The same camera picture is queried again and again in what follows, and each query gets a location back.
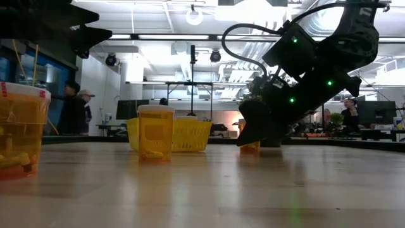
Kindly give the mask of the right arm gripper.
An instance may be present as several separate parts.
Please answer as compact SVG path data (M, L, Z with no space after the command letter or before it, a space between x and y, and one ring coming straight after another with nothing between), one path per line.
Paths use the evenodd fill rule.
M266 105L248 100L239 106L246 124L237 139L238 146L258 141L265 146L281 145L285 133L312 111L344 89L358 96L361 84L359 77L332 69L306 72L293 86L276 74L267 77L270 81L263 93Z

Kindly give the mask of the yellow plastic basket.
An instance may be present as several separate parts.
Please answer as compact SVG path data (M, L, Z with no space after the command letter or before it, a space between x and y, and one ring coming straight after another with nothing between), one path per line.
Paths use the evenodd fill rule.
M204 151L208 144L212 123L190 120L173 120L173 152ZM128 140L130 147L139 149L139 119L127 121Z

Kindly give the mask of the black tripod stand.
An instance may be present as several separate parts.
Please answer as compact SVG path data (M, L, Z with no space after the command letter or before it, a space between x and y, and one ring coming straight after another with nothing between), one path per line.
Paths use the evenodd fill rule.
M196 47L195 45L190 46L190 64L191 64L191 96L190 96L190 113L188 116L190 117L196 117L196 114L194 113L194 65L196 63Z

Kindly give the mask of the linear pendant light strip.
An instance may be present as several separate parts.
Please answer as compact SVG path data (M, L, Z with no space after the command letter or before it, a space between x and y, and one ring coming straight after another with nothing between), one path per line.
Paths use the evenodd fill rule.
M226 41L235 42L277 42L277 35L227 35ZM113 34L109 41L209 41L219 42L222 35L217 34Z

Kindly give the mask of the black aluminium rig frame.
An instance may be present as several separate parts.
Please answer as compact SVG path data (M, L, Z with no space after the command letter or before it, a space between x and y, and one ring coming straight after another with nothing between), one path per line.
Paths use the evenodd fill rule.
M128 143L124 137L101 137L101 136L44 136L42 144L63 144L63 143ZM405 153L403 142L382 142L382 141L355 141L340 139L285 139L281 145L293 146L339 146L347 148L371 149L379 151L392 151Z

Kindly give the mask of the black computer monitor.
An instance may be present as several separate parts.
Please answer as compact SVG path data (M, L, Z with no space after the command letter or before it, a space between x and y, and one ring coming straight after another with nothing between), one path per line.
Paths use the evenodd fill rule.
M392 124L397 116L394 101L358 101L359 123Z
M140 105L148 105L148 99L140 100L119 100L116 111L117 120L129 120L137 118L137 108Z

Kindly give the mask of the black background rig frame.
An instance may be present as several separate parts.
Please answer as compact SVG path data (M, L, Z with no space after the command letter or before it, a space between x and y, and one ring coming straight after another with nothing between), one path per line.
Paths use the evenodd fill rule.
M190 81L183 81L183 82L170 82L170 81L147 81L147 82L126 82L126 84L135 84L135 85L165 85L166 86L166 98L169 100L170 93L174 91L178 86L190 86ZM194 82L195 86L202 86L205 88L205 86L210 86L210 90L207 90L210 98L205 99L204 101L209 101L210 102L210 121L212 121L213 118L213 89L214 86L231 86L231 87L245 87L247 86L247 83L242 82L242 83L236 83L236 82Z

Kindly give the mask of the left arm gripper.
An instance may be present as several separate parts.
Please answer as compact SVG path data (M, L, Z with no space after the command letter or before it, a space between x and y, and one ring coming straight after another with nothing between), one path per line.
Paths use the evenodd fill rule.
M40 35L63 35L70 27L70 47L78 57L88 58L90 48L112 37L110 30L87 27L98 21L93 11L75 6L72 0L40 0L39 24L30 14L31 0L0 0L0 39L34 40Z

